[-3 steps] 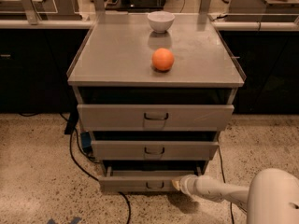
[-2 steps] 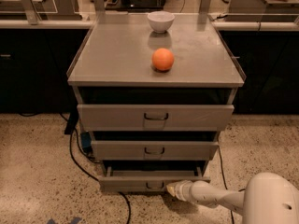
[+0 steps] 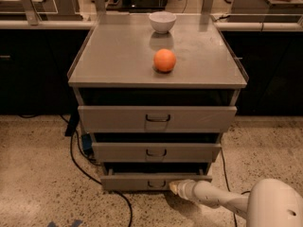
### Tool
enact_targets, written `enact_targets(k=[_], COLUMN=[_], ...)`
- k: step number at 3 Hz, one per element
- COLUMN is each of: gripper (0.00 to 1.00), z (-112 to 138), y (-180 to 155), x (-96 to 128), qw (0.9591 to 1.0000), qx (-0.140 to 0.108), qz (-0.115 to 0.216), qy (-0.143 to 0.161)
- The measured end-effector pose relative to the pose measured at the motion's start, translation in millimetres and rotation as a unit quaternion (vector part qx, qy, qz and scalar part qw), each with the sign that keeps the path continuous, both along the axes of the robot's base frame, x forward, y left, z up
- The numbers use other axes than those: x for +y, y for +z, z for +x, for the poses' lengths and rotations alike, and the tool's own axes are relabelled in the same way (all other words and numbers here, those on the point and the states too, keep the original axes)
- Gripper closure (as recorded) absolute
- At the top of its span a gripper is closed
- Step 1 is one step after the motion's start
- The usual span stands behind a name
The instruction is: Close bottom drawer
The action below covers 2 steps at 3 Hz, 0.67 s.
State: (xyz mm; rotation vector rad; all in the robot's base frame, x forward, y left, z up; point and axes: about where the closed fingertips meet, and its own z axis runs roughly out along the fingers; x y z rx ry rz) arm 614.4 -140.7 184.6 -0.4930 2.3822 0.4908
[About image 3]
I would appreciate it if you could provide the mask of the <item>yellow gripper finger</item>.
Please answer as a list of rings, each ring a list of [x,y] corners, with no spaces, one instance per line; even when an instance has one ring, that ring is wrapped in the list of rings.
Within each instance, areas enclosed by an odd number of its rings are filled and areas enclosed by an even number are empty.
[[[174,195],[178,194],[178,184],[179,184],[178,182],[169,183],[169,189]]]

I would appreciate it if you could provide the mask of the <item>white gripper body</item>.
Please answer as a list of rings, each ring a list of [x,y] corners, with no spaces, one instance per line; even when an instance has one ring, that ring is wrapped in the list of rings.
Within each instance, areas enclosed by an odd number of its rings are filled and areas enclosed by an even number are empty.
[[[177,184],[177,194],[184,200],[193,201],[195,195],[193,193],[196,182],[193,180],[183,180]]]

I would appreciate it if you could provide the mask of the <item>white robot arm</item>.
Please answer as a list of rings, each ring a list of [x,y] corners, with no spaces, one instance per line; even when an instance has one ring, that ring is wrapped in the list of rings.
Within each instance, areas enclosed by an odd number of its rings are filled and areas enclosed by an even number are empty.
[[[184,200],[228,209],[244,218],[246,227],[303,227],[303,198],[276,179],[259,181],[248,196],[221,190],[206,181],[174,181],[169,188]]]

